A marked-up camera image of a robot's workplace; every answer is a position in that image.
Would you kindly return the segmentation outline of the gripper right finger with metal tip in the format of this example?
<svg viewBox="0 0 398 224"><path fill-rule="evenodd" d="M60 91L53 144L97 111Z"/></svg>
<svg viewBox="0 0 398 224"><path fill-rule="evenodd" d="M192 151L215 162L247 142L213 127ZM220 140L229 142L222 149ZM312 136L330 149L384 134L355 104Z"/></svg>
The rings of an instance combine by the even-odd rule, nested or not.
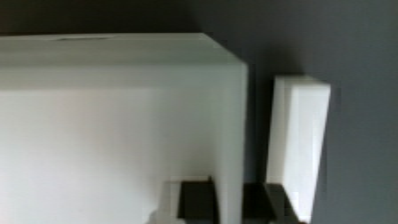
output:
<svg viewBox="0 0 398 224"><path fill-rule="evenodd" d="M265 191L272 208L270 224L307 224L298 220L282 185L268 183Z"/></svg>

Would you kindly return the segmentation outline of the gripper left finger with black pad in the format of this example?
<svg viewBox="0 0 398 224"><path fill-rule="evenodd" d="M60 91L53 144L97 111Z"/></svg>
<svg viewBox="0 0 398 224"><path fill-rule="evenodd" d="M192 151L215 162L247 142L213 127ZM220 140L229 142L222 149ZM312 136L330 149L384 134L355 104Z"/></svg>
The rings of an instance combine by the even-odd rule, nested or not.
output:
<svg viewBox="0 0 398 224"><path fill-rule="evenodd" d="M218 201L211 180L181 183L177 218L186 224L218 224Z"/></svg>

